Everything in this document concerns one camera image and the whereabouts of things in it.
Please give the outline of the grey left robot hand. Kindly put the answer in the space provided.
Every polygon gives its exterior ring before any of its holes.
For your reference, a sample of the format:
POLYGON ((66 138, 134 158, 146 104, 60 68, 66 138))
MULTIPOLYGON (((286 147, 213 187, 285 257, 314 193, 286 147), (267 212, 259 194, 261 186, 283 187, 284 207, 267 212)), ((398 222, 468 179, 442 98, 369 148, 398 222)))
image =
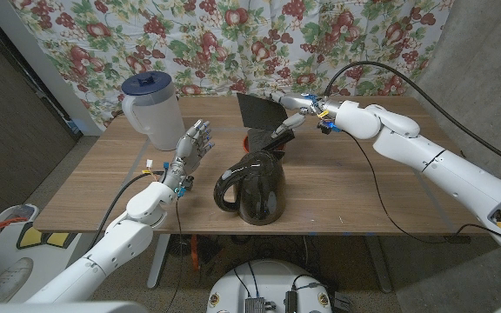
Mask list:
POLYGON ((163 183, 174 190, 199 166, 202 158, 212 149, 210 122, 199 119, 179 139, 175 156, 165 174, 163 183))

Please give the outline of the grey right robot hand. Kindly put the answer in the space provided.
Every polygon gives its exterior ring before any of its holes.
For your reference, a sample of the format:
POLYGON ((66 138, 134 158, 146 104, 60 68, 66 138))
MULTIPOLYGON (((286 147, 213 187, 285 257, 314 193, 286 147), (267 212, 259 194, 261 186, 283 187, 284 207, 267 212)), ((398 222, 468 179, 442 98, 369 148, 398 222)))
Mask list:
POLYGON ((287 117, 271 134, 277 138, 288 130, 301 126, 308 115, 320 119, 318 128, 324 134, 330 134, 335 127, 337 110, 342 102, 330 100, 328 97, 319 97, 309 93, 283 93, 275 91, 270 93, 274 103, 282 105, 287 110, 297 110, 297 113, 287 117))

